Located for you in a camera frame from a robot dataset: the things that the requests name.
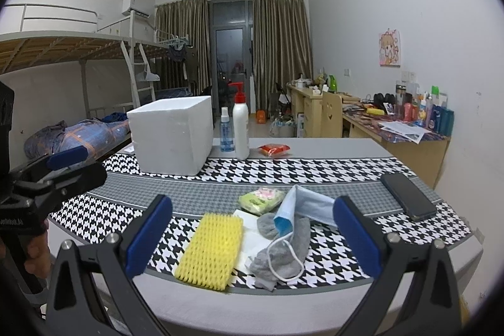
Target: blue bottle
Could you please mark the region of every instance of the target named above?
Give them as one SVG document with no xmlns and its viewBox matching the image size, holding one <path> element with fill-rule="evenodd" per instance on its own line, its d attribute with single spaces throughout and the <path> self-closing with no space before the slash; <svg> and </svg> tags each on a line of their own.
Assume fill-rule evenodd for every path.
<svg viewBox="0 0 504 336">
<path fill-rule="evenodd" d="M 221 114 L 221 151 L 233 150 L 233 127 L 231 127 L 227 107 L 223 107 Z"/>
</svg>

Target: blue face mask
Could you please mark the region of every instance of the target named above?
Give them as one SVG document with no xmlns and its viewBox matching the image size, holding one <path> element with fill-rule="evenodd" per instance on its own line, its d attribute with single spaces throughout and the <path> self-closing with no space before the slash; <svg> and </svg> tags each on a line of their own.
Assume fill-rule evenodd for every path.
<svg viewBox="0 0 504 336">
<path fill-rule="evenodd" d="M 266 256 L 268 257 L 268 266 L 273 275 L 284 282 L 293 281 L 301 277 L 304 272 L 304 264 L 299 260 L 296 253 L 290 244 L 290 238 L 294 234 L 294 215 L 302 215 L 310 219 L 322 222 L 327 225 L 336 226 L 333 218 L 334 199 L 326 195 L 318 194 L 312 190 L 294 185 L 285 196 L 280 208 L 273 218 L 275 228 L 278 231 L 280 238 L 274 240 L 266 248 Z M 276 243 L 282 242 L 287 246 L 292 254 L 292 257 L 301 267 L 301 272 L 295 277 L 284 278 L 278 275 L 271 263 L 270 249 Z"/>
</svg>

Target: bed frame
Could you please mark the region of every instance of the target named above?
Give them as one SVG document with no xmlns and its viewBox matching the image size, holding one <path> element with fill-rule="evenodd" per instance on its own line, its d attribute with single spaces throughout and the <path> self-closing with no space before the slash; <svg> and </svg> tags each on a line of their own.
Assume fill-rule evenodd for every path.
<svg viewBox="0 0 504 336">
<path fill-rule="evenodd" d="M 19 32 L 0 35 L 0 74 L 9 73 L 29 67 L 41 66 L 51 63 L 79 61 L 81 64 L 82 90 L 86 116 L 100 117 L 110 110 L 127 112 L 140 106 L 139 93 L 150 92 L 152 101 L 155 101 L 153 82 L 148 87 L 138 87 L 135 78 L 135 66 L 145 66 L 150 59 L 165 55 L 168 46 L 164 42 L 164 33 L 152 27 L 150 22 L 142 16 L 131 11 L 126 16 L 107 26 L 98 28 L 98 13 L 92 10 L 74 8 L 69 6 L 49 5 L 39 3 L 7 4 L 6 8 L 23 8 Z M 87 19 L 74 19 L 51 16 L 29 16 L 31 7 L 59 8 L 70 11 L 79 11 Z M 135 38 L 135 19 L 142 18 L 154 30 L 152 42 Z M 78 31 L 23 31 L 26 20 L 60 20 L 81 22 L 92 26 L 92 32 Z M 129 20 L 128 36 L 118 36 L 103 33 L 112 26 Z M 113 107 L 89 107 L 86 63 L 89 60 L 124 59 L 128 66 L 132 99 L 130 102 L 121 103 Z"/>
</svg>

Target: door frame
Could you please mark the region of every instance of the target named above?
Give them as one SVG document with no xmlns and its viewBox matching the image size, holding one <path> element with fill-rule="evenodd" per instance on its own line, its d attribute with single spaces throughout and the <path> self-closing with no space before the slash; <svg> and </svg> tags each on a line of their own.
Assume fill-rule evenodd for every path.
<svg viewBox="0 0 504 336">
<path fill-rule="evenodd" d="M 225 25 L 214 25 L 214 8 L 216 3 L 229 3 L 229 2 L 245 2 L 245 22 L 240 23 L 226 23 Z M 252 47 L 251 28 L 253 23 L 250 23 L 249 17 L 249 4 L 252 0 L 213 0 L 208 2 L 209 8 L 209 32 L 210 32 L 210 55 L 211 55 L 211 69 L 212 69 L 212 102 L 213 110 L 217 114 L 219 108 L 219 87 L 217 83 L 217 31 L 228 29 L 242 29 L 243 43 L 242 43 L 242 59 L 243 68 L 245 70 L 245 79 L 243 91 L 246 96 L 246 102 L 250 111 L 250 75 L 252 74 L 252 55 L 249 49 Z"/>
</svg>

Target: green bottle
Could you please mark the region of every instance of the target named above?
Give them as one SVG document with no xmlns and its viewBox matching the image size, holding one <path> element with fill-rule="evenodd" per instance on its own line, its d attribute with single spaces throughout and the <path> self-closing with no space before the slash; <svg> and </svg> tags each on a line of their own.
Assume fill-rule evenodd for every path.
<svg viewBox="0 0 504 336">
<path fill-rule="evenodd" d="M 338 85 L 336 84 L 336 79 L 332 74 L 329 75 L 329 91 L 331 93 L 337 93 L 338 92 Z"/>
</svg>

